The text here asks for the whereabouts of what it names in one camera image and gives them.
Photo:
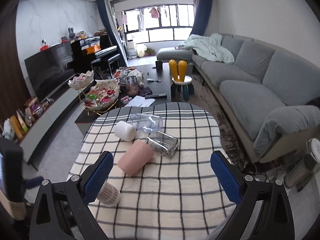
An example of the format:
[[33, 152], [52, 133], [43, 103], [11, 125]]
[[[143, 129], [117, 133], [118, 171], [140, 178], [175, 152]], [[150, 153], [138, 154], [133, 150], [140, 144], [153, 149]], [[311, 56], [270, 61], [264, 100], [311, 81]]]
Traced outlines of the patterned paper cup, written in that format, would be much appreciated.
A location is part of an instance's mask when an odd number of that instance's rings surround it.
[[98, 193], [97, 200], [108, 207], [116, 206], [121, 200], [121, 192], [115, 186], [105, 181]]

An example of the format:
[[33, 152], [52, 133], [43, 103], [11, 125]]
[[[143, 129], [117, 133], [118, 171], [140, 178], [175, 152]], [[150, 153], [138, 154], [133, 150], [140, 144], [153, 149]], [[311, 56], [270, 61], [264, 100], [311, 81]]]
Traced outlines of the pink plastic cup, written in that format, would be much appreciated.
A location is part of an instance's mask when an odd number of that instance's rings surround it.
[[117, 162], [117, 166], [128, 176], [136, 174], [148, 161], [150, 161], [154, 152], [144, 141], [138, 139], [124, 153]]

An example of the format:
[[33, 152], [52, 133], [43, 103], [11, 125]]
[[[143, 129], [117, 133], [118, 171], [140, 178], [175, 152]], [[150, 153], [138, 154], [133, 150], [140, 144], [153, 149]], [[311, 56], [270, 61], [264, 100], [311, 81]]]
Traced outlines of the white plastic cup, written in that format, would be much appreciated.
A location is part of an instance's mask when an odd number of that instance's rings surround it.
[[120, 121], [114, 127], [114, 135], [124, 141], [132, 141], [136, 136], [136, 129], [129, 123]]

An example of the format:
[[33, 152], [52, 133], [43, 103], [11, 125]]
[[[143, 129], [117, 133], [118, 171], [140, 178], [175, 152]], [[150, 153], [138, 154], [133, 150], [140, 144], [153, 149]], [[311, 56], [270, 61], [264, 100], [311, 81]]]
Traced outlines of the white plastic bag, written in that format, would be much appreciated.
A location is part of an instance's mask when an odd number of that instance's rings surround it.
[[5, 120], [5, 122], [4, 122], [2, 137], [4, 137], [5, 139], [8, 139], [10, 141], [13, 141], [13, 139], [15, 137], [15, 132], [10, 124], [10, 119]]

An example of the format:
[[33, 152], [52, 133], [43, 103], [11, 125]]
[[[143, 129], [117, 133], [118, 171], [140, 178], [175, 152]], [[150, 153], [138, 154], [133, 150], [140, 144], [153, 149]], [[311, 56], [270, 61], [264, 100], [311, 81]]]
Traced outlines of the orange snack box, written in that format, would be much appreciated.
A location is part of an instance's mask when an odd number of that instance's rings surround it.
[[19, 121], [17, 120], [16, 116], [12, 115], [10, 117], [9, 121], [10, 121], [10, 125], [13, 128], [18, 140], [22, 140], [24, 138], [25, 132], [22, 129], [22, 127], [21, 127]]

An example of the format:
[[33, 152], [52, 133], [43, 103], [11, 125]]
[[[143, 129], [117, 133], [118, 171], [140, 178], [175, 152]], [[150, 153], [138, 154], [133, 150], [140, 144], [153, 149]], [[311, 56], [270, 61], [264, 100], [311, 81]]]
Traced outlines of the white tv cabinet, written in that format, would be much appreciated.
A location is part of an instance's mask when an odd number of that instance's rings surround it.
[[52, 95], [54, 102], [44, 111], [39, 119], [35, 121], [28, 133], [19, 142], [23, 148], [23, 160], [28, 163], [41, 142], [42, 138], [51, 129], [58, 118], [66, 113], [67, 108], [71, 107], [76, 100], [79, 100], [79, 91], [66, 87]]

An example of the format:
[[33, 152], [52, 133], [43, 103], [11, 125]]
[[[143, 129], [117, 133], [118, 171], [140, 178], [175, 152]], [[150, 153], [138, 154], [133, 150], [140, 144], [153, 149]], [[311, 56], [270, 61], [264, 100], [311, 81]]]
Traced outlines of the black flat television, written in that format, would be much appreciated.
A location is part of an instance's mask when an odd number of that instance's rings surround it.
[[75, 71], [67, 66], [72, 61], [68, 42], [51, 46], [25, 59], [29, 80], [39, 101], [50, 97], [75, 76]]

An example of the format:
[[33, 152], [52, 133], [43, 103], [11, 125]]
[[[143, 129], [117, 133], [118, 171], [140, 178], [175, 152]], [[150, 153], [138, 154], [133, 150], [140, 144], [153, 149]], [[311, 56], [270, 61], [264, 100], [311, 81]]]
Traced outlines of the small shell candy bowl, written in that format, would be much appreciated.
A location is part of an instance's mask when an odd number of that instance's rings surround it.
[[72, 80], [68, 81], [70, 88], [75, 90], [80, 90], [87, 87], [94, 79], [93, 71], [87, 71], [86, 73], [81, 73], [79, 76], [73, 77]]

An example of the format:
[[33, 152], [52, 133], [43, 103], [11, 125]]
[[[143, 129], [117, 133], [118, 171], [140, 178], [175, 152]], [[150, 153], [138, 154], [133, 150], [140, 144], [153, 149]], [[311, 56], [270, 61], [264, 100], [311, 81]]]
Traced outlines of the grey sectional sofa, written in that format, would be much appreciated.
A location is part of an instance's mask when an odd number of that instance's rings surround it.
[[221, 34], [234, 63], [191, 49], [163, 48], [157, 59], [192, 63], [231, 121], [253, 163], [300, 150], [319, 131], [319, 68], [283, 48]]

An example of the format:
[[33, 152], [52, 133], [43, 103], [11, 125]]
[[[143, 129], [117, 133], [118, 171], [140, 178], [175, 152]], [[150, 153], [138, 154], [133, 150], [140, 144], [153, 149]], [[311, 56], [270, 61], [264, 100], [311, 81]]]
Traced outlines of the large shell candy bowl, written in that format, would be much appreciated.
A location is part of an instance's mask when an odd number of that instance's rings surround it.
[[96, 80], [81, 104], [87, 111], [104, 112], [116, 103], [119, 94], [120, 85], [116, 79]]

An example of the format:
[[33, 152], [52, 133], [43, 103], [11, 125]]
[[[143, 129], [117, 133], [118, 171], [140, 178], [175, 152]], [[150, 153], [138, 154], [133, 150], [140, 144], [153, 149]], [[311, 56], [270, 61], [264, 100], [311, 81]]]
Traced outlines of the checkered tablecloth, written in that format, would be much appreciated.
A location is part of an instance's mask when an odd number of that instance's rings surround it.
[[81, 174], [104, 151], [118, 161], [131, 143], [116, 137], [114, 127], [136, 113], [163, 119], [163, 131], [178, 139], [175, 155], [156, 154], [132, 176], [114, 166], [108, 182], [120, 190], [120, 202], [108, 207], [96, 200], [90, 211], [110, 239], [205, 239], [235, 204], [210, 166], [211, 154], [222, 150], [218, 124], [200, 107], [172, 102], [109, 111], [91, 125], [69, 174]]

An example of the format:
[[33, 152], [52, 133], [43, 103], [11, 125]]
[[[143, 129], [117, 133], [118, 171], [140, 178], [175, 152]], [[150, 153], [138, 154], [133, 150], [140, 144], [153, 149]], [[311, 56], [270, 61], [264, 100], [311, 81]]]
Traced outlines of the clear grey square glass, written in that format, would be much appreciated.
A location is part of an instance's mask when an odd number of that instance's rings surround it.
[[171, 159], [177, 150], [178, 139], [167, 133], [155, 130], [145, 140], [153, 152]]

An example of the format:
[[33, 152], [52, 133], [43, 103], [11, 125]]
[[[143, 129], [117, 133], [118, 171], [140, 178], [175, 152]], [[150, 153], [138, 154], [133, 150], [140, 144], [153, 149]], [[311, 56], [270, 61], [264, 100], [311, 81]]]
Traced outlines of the black upright piano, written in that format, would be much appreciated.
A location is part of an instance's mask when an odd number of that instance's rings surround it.
[[76, 40], [71, 43], [71, 50], [73, 61], [68, 67], [79, 74], [94, 67], [99, 67], [104, 74], [110, 74], [114, 62], [119, 64], [118, 46], [111, 43], [107, 34]]

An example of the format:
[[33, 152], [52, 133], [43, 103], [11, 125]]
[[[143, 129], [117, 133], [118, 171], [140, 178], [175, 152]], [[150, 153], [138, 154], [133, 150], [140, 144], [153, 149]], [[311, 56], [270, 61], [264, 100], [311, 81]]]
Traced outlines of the white paper sheet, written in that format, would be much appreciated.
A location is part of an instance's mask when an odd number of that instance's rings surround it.
[[142, 96], [135, 96], [125, 107], [149, 107], [155, 102], [155, 99], [146, 99]]

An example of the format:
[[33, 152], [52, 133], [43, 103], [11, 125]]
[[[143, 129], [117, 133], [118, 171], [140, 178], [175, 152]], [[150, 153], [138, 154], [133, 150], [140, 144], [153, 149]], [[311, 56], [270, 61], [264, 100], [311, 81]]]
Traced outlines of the grey bunny plush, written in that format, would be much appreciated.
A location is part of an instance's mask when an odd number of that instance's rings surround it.
[[72, 27], [68, 28], [68, 32], [69, 32], [69, 38], [72, 40], [73, 38], [75, 38], [75, 32], [74, 29]]

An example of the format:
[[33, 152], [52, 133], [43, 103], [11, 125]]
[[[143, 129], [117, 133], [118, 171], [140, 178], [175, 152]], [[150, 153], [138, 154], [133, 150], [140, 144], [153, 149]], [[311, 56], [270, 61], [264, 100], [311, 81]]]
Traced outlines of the clear snack jar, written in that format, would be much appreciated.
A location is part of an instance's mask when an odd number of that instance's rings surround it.
[[124, 79], [125, 81], [125, 88], [128, 96], [134, 97], [138, 94], [138, 82], [137, 78], [134, 75], [127, 76]]

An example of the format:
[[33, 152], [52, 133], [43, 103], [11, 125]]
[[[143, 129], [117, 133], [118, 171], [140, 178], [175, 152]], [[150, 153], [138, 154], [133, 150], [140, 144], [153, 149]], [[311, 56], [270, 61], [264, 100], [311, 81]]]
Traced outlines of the black remote control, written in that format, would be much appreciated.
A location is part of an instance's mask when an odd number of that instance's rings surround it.
[[156, 99], [156, 98], [166, 98], [167, 93], [160, 93], [160, 94], [148, 94], [145, 96], [146, 99]]

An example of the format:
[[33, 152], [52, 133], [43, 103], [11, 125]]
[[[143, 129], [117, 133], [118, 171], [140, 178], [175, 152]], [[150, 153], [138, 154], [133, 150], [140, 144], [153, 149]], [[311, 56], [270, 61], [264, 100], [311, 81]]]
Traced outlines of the yellow eared kids stool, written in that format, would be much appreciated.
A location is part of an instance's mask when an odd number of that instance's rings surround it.
[[171, 97], [175, 98], [176, 92], [182, 91], [183, 100], [188, 101], [189, 96], [194, 94], [193, 79], [187, 75], [188, 64], [186, 61], [169, 61], [170, 73], [172, 75]]

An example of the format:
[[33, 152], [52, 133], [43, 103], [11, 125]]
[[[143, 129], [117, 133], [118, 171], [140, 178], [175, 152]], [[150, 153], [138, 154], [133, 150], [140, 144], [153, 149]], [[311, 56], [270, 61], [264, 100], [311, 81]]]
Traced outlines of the light green blanket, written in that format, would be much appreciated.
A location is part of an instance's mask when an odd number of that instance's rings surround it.
[[191, 34], [178, 48], [193, 49], [200, 57], [213, 62], [234, 63], [233, 54], [222, 46], [223, 36], [213, 33], [210, 36]]

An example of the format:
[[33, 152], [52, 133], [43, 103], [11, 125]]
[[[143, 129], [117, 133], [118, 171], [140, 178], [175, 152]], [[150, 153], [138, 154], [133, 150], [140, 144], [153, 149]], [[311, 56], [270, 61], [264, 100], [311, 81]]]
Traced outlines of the black mug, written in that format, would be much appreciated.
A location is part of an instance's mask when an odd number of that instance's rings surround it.
[[156, 64], [156, 70], [157, 70], [158, 72], [160, 72], [160, 71], [163, 70], [163, 61], [162, 61], [162, 60], [157, 60], [157, 61], [155, 62], [155, 64]]

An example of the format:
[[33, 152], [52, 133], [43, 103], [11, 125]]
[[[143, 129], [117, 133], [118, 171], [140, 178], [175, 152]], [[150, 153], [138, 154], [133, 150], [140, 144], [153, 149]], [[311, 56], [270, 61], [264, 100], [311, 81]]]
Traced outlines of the left blue curtain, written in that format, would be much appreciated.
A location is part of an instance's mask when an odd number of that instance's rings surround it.
[[114, 45], [117, 45], [118, 53], [120, 54], [120, 65], [122, 67], [127, 67], [128, 64], [127, 64], [125, 49], [118, 35], [117, 26], [114, 22], [114, 18], [112, 14], [112, 9], [106, 3], [106, 0], [96, 0], [96, 4], [98, 7], [101, 21], [109, 35], [111, 43]]

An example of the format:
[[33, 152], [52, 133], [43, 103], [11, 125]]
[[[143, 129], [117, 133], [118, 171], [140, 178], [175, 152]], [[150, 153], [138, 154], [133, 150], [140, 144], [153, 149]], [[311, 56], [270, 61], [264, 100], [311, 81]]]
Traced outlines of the blue curtain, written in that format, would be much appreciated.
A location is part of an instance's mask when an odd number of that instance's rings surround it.
[[191, 35], [203, 36], [211, 15], [213, 0], [197, 0]]
[[127, 64], [125, 49], [118, 35], [117, 26], [114, 22], [114, 18], [112, 14], [112, 9], [106, 3], [106, 0], [96, 0], [96, 4], [98, 7], [101, 21], [109, 35], [111, 43], [114, 45], [117, 45], [118, 53], [120, 54], [120, 65], [122, 67], [127, 67], [128, 64]]

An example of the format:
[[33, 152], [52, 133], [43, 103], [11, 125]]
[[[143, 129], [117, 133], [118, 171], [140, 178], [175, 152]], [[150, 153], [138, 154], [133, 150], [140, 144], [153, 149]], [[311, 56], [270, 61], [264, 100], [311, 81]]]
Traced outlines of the right blue curtain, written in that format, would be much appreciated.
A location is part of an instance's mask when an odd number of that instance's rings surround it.
[[213, 0], [197, 0], [191, 35], [203, 36], [211, 15]]

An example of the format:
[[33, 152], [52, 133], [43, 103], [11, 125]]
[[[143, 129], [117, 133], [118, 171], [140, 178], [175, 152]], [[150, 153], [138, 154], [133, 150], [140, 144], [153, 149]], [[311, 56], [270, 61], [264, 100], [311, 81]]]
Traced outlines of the window with hanging laundry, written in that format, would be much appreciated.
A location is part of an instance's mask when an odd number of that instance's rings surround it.
[[165, 4], [122, 11], [124, 34], [136, 44], [183, 41], [195, 20], [192, 4]]

